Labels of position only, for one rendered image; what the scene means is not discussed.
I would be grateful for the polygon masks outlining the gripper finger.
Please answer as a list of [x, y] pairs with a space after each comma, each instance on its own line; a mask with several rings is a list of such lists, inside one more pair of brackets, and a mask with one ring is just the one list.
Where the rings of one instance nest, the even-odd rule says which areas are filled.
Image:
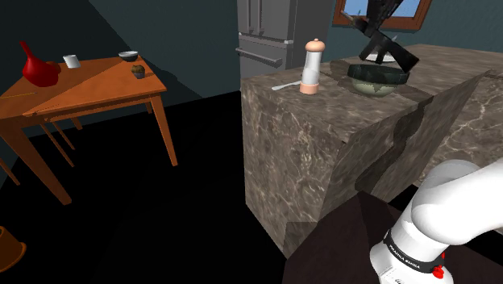
[[382, 64], [387, 55], [387, 44], [383, 40], [371, 40], [359, 54], [362, 61], [373, 59], [377, 64]]
[[395, 59], [404, 73], [408, 73], [419, 62], [419, 59], [415, 55], [380, 31], [373, 33], [371, 42], [374, 45], [374, 48], [371, 48], [371, 50], [377, 50], [376, 63], [379, 65], [383, 62], [387, 52]]

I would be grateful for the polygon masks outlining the white plate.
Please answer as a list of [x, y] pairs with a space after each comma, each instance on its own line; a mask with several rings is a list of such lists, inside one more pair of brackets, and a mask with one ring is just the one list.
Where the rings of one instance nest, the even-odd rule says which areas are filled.
[[[378, 57], [378, 53], [377, 52], [373, 52], [371, 54], [369, 54], [367, 57], [366, 57], [366, 61], [373, 61], [375, 62], [376, 59]], [[387, 52], [383, 59], [382, 59], [382, 62], [383, 63], [390, 63], [390, 62], [395, 62], [396, 60], [394, 59], [394, 57], [389, 53]]]

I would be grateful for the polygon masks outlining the dark green bowl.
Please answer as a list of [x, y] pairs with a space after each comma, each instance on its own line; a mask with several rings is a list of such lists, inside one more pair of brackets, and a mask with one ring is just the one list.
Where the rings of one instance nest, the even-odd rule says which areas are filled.
[[409, 79], [409, 73], [399, 68], [363, 64], [349, 65], [347, 76], [358, 92], [373, 97], [391, 94]]

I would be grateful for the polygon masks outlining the brown framed window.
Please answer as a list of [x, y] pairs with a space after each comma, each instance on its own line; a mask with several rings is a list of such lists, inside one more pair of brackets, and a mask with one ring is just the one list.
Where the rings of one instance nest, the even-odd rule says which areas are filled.
[[[381, 25], [384, 29], [418, 31], [430, 8], [432, 0], [403, 0], [392, 16]], [[368, 0], [336, 0], [332, 24], [348, 26], [349, 20], [341, 12], [350, 16], [364, 18], [367, 14]]]

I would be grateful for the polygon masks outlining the white and peach pepper grinder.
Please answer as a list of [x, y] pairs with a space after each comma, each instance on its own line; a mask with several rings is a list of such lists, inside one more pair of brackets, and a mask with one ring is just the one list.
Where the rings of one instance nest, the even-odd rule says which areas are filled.
[[319, 73], [322, 52], [325, 44], [314, 39], [306, 44], [306, 62], [301, 75], [300, 92], [303, 94], [316, 94], [319, 87]]

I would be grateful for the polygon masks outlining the white spoon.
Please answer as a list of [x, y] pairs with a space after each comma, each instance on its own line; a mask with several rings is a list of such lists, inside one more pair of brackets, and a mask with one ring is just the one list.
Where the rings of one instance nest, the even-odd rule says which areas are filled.
[[290, 82], [290, 83], [287, 83], [287, 84], [284, 84], [284, 85], [279, 85], [279, 86], [273, 86], [271, 89], [276, 91], [276, 90], [281, 90], [281, 89], [284, 89], [285, 87], [288, 87], [288, 86], [297, 86], [297, 85], [300, 85], [301, 81], [295, 81], [295, 82]]

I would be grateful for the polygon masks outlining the grey refrigerator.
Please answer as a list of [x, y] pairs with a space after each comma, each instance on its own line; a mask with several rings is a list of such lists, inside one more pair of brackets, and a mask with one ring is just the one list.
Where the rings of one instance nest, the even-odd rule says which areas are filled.
[[237, 0], [240, 77], [302, 67], [305, 46], [326, 41], [335, 0]]

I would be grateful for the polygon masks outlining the orange wooden table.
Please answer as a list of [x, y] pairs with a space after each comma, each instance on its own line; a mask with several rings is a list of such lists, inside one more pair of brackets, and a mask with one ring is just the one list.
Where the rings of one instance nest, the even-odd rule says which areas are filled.
[[[145, 78], [133, 75], [133, 65], [145, 68]], [[23, 77], [0, 95], [0, 137], [62, 204], [70, 204], [71, 198], [24, 134], [25, 127], [149, 102], [170, 161], [177, 165], [161, 99], [167, 88], [142, 58], [126, 62], [111, 57], [82, 61], [78, 69], [64, 63], [60, 67], [54, 86], [39, 88]]]

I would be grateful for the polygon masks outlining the orange wooden chair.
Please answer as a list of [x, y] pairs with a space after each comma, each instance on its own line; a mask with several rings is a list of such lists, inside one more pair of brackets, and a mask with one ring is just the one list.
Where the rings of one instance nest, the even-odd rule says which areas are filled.
[[[72, 122], [73, 122], [73, 125], [75, 126], [75, 128], [77, 130], [82, 130], [83, 127], [81, 125], [81, 122], [79, 121], [78, 118], [71, 118], [70, 119]], [[54, 128], [57, 130], [57, 132], [60, 134], [60, 136], [64, 139], [64, 141], [67, 143], [67, 145], [72, 149], [72, 150], [75, 150], [75, 147], [74, 145], [72, 144], [72, 142], [69, 140], [69, 138], [65, 135], [64, 131], [62, 130], [62, 128], [59, 126], [59, 124], [56, 122], [56, 121], [53, 121], [52, 122], [52, 125], [54, 126]], [[59, 142], [56, 140], [56, 138], [53, 136], [53, 134], [48, 130], [48, 128], [45, 126], [44, 123], [41, 123], [40, 124], [40, 127], [43, 129], [44, 133], [48, 136], [48, 138], [51, 140], [51, 142], [53, 142], [53, 144], [55, 145], [55, 147], [57, 148], [57, 150], [59, 151], [59, 153], [61, 154], [61, 156], [69, 163], [69, 165], [71, 167], [74, 167], [74, 164], [73, 162], [71, 161], [69, 155], [66, 153], [66, 151], [61, 147], [61, 145], [59, 144]]]
[[19, 180], [17, 179], [17, 177], [13, 174], [13, 172], [11, 171], [10, 167], [6, 164], [6, 162], [0, 158], [0, 166], [2, 167], [2, 169], [5, 171], [5, 173], [8, 175], [8, 177], [13, 181], [13, 183], [17, 186], [20, 185], [20, 182]]

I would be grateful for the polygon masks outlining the red vase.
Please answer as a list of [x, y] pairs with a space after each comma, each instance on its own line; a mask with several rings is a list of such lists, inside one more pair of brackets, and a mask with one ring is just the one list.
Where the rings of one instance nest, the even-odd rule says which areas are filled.
[[23, 76], [38, 87], [54, 86], [59, 80], [60, 70], [34, 56], [25, 41], [20, 40], [19, 43], [27, 55]]

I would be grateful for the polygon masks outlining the orange round basket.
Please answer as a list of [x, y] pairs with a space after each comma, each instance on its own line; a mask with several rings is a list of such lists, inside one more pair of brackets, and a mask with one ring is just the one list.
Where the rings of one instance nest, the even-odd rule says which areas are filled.
[[6, 228], [0, 226], [0, 273], [20, 261], [27, 246], [18, 241]]

